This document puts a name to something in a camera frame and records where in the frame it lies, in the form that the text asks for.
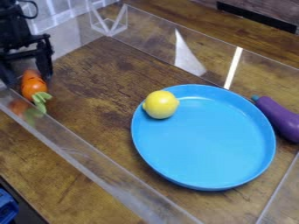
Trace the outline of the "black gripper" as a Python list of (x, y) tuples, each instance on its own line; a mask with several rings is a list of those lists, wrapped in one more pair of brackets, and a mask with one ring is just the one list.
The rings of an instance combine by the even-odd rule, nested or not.
[[(34, 6), (34, 15), (24, 14), (22, 8), (17, 2), (29, 3)], [(38, 15), (38, 7), (30, 0), (0, 0), (0, 80), (13, 88), (17, 79), (13, 71), (1, 60), (20, 59), (21, 57), (36, 57), (36, 66), (41, 77), (48, 81), (52, 77), (52, 45), (49, 34), (32, 35), (28, 19), (34, 19)], [(10, 54), (10, 50), (18, 50), (30, 44), (37, 45), (36, 50), (25, 53)]]

